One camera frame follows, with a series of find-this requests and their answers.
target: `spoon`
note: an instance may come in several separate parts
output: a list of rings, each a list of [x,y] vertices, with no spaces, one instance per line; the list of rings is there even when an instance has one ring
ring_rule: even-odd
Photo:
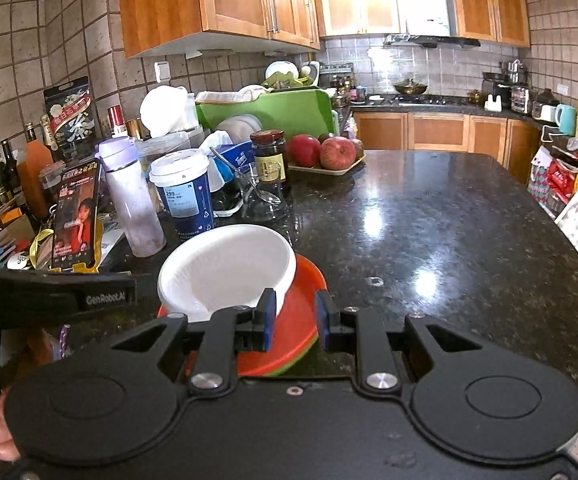
[[[242,173],[242,171],[240,171],[238,168],[236,168],[232,163],[230,163],[226,158],[224,158],[223,155],[218,153],[215,149],[210,147],[210,150],[217,158],[222,160],[227,165],[227,167],[229,167],[229,169],[235,173],[235,175],[238,178],[245,180],[245,181],[248,181],[251,184],[253,191],[258,195],[259,199],[261,199],[263,202],[267,202],[268,204],[280,204],[281,203],[280,199],[276,195],[274,195],[273,193],[269,193],[268,191],[265,191],[263,189],[258,189],[258,187],[256,187],[256,184],[253,182],[251,175],[246,174],[246,173]]]

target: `paper bowl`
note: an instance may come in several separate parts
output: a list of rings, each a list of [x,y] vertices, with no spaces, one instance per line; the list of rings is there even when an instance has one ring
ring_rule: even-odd
[[[249,224],[219,227],[170,254],[160,269],[158,296],[168,312],[183,312],[189,322],[198,322],[221,308],[256,306],[271,287],[277,316],[295,267],[293,249],[275,231]]]

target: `rice cooker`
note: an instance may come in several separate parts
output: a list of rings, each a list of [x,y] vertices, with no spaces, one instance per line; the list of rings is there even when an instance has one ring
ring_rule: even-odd
[[[533,101],[531,117],[544,124],[556,124],[556,108],[560,101],[552,94],[551,88],[545,88]]]

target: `black granite countertop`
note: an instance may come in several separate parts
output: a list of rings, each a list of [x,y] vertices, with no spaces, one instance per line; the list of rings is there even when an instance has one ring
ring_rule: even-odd
[[[343,177],[291,172],[293,216],[276,227],[324,275],[334,300],[401,322],[423,310],[571,375],[578,383],[578,253],[493,158],[367,152]],[[153,317],[162,262],[179,245],[125,256],[140,308],[72,327],[73,346]],[[315,346],[291,375],[351,371]]]

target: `light blue kettle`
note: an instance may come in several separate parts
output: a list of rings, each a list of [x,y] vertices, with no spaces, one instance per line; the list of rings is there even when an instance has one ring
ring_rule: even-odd
[[[576,132],[576,109],[568,105],[558,105],[556,124],[561,134],[573,135]]]

